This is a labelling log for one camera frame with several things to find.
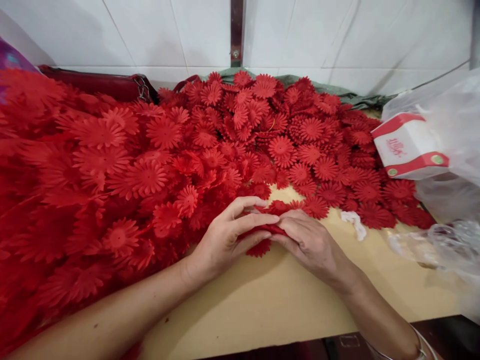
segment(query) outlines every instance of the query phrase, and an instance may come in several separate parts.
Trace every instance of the wooden table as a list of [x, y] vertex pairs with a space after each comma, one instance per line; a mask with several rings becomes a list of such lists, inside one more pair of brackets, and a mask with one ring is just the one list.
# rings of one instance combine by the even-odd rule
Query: wooden table
[[[302, 197], [288, 188], [272, 192], [270, 200], [277, 199]], [[339, 210], [330, 209], [322, 224], [407, 321], [458, 314], [455, 294], [434, 270], [388, 247], [383, 236], [407, 226], [368, 229], [359, 242]], [[167, 318], [146, 336], [142, 359], [201, 359], [356, 331], [337, 296], [276, 244], [263, 258], [242, 258]]]

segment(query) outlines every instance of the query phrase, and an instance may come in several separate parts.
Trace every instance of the white tile wall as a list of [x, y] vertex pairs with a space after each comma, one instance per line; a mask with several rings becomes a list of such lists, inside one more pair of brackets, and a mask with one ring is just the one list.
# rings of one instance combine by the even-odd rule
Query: white tile wall
[[[473, 3], [247, 0], [243, 65], [362, 95], [397, 93], [469, 58]], [[0, 0], [0, 36], [36, 65], [142, 73], [173, 87], [230, 66], [230, 2]]]

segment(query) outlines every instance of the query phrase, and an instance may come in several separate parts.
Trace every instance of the bracelet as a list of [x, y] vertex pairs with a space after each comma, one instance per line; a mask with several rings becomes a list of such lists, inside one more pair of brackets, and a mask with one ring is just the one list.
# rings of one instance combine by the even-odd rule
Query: bracelet
[[[435, 353], [434, 349], [430, 346], [430, 344], [427, 342], [427, 340], [425, 340], [425, 338], [422, 336], [422, 334], [420, 334], [416, 328], [414, 328], [413, 326], [411, 327], [413, 330], [415, 330], [415, 333], [416, 335], [418, 336], [418, 340], [420, 342], [420, 348], [418, 349], [418, 357], [415, 359], [415, 360], [427, 360], [427, 353], [425, 352], [424, 350], [424, 346], [423, 344], [426, 344], [426, 346], [428, 347], [428, 349], [430, 350], [432, 356], [433, 356], [433, 360], [438, 360], [438, 357], [437, 357], [437, 354]], [[368, 347], [370, 348], [370, 351], [372, 352], [372, 355], [373, 357], [375, 358], [375, 360], [394, 360], [392, 359], [391, 357], [388, 357], [387, 355], [385, 354], [382, 354], [380, 351], [378, 351], [377, 349], [375, 349], [373, 346], [371, 346], [369, 344], [368, 341], [366, 341], [366, 344], [368, 345]]]

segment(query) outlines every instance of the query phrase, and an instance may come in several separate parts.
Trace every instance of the human hand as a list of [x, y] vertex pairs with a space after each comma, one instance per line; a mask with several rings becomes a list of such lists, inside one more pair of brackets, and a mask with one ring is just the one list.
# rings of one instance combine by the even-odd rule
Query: human hand
[[241, 241], [241, 234], [261, 225], [275, 224], [276, 215], [260, 213], [254, 206], [264, 207], [267, 202], [257, 196], [237, 197], [208, 227], [200, 243], [188, 256], [186, 270], [189, 277], [208, 281], [227, 270], [240, 256], [272, 236], [269, 231], [256, 231]]
[[317, 220], [296, 209], [280, 215], [277, 226], [288, 236], [275, 234], [271, 239], [324, 283], [339, 292], [349, 291], [356, 283], [359, 269]]

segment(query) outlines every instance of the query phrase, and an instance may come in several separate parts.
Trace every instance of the tissue box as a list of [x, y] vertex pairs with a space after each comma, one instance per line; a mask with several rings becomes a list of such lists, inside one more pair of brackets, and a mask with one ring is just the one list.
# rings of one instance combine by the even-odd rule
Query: tissue box
[[449, 171], [449, 158], [421, 115], [401, 112], [371, 134], [391, 178], [420, 180]]

